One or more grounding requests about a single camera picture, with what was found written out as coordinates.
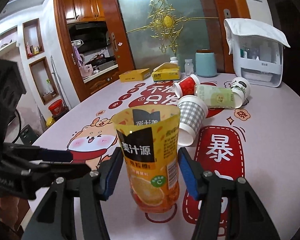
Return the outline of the orange juice label cup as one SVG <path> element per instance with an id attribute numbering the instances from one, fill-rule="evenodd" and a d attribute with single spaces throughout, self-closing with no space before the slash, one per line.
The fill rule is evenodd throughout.
<path id="1" fill-rule="evenodd" d="M 130 191 L 145 213 L 165 213 L 179 198 L 177 164 L 180 109 L 127 108 L 112 119 L 124 155 Z"/>

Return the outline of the grey checkered paper cup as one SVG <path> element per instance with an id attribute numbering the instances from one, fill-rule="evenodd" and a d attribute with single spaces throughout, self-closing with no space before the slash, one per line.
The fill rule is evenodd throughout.
<path id="1" fill-rule="evenodd" d="M 191 146 L 209 112 L 204 101 L 194 95 L 180 98 L 177 106 L 180 109 L 178 145 Z"/>

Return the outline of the green label clear cup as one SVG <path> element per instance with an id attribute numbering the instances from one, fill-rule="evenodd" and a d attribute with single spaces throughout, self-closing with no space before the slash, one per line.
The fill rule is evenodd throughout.
<path id="1" fill-rule="evenodd" d="M 230 88 L 210 85 L 196 85 L 194 94 L 209 108 L 234 108 L 234 94 Z"/>

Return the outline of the white panda paper cup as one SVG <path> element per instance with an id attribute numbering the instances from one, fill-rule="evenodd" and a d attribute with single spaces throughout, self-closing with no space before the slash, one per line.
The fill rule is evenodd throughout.
<path id="1" fill-rule="evenodd" d="M 230 89 L 234 95 L 234 107 L 240 108 L 250 95 L 249 81 L 243 77 L 236 77 L 232 80 Z"/>

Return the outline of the red paper cup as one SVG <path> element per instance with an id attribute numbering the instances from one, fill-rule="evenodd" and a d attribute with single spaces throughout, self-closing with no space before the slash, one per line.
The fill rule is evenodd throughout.
<path id="1" fill-rule="evenodd" d="M 185 95 L 194 95 L 194 89 L 196 85 L 200 85 L 198 77 L 194 74 L 187 76 L 179 82 L 173 84 L 174 93 L 177 98 L 181 98 Z"/>

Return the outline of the red bucket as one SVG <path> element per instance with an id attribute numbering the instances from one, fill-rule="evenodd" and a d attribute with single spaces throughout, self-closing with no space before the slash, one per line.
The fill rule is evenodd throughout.
<path id="1" fill-rule="evenodd" d="M 62 99 L 56 100 L 48 107 L 48 110 L 51 112 L 52 116 L 57 116 L 61 114 L 64 111 L 64 109 L 65 106 Z"/>

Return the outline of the flat yellow box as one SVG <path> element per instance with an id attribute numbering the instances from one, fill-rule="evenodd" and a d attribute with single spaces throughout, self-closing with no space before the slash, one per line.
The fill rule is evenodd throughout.
<path id="1" fill-rule="evenodd" d="M 150 77 L 149 68 L 130 70 L 119 75 L 121 82 L 143 81 Z"/>

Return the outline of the yellow tissue box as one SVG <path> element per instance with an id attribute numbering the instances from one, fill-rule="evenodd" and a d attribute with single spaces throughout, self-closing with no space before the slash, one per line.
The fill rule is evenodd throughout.
<path id="1" fill-rule="evenodd" d="M 153 69 L 151 74 L 154 82 L 175 81 L 181 77 L 180 67 L 175 63 L 163 63 Z"/>

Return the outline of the light blue canister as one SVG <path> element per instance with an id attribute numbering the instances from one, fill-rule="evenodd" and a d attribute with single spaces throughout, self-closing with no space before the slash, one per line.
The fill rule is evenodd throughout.
<path id="1" fill-rule="evenodd" d="M 196 51 L 196 73 L 201 77 L 215 77 L 217 75 L 213 51 L 207 49 Z"/>

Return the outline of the small clear glass jar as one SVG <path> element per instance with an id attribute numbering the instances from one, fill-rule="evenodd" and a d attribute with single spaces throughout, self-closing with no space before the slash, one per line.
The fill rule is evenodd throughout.
<path id="1" fill-rule="evenodd" d="M 186 76 L 190 76 L 191 74 L 194 73 L 194 66 L 193 66 L 193 62 L 192 59 L 185 59 L 185 74 Z"/>

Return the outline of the white pill bottle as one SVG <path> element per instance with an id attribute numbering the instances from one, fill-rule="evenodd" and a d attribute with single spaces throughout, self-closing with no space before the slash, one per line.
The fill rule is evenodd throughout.
<path id="1" fill-rule="evenodd" d="M 176 57 L 176 56 L 174 56 L 174 57 L 170 57 L 170 63 L 178 65 L 178 64 L 179 64 L 179 62 L 178 62 L 178 59 L 177 59 L 177 57 Z"/>

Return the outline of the white storage organizer box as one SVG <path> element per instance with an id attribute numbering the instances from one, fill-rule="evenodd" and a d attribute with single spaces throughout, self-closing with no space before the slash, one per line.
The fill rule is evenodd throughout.
<path id="1" fill-rule="evenodd" d="M 248 18 L 224 20 L 229 54 L 238 77 L 253 85 L 279 87 L 283 76 L 285 34 L 267 23 Z"/>

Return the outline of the frosted glass door gold ornament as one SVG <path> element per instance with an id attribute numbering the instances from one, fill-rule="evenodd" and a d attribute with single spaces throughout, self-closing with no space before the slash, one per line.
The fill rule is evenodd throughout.
<path id="1" fill-rule="evenodd" d="M 154 69 L 175 56 L 181 67 L 208 50 L 224 68 L 215 0 L 117 0 L 137 69 Z"/>

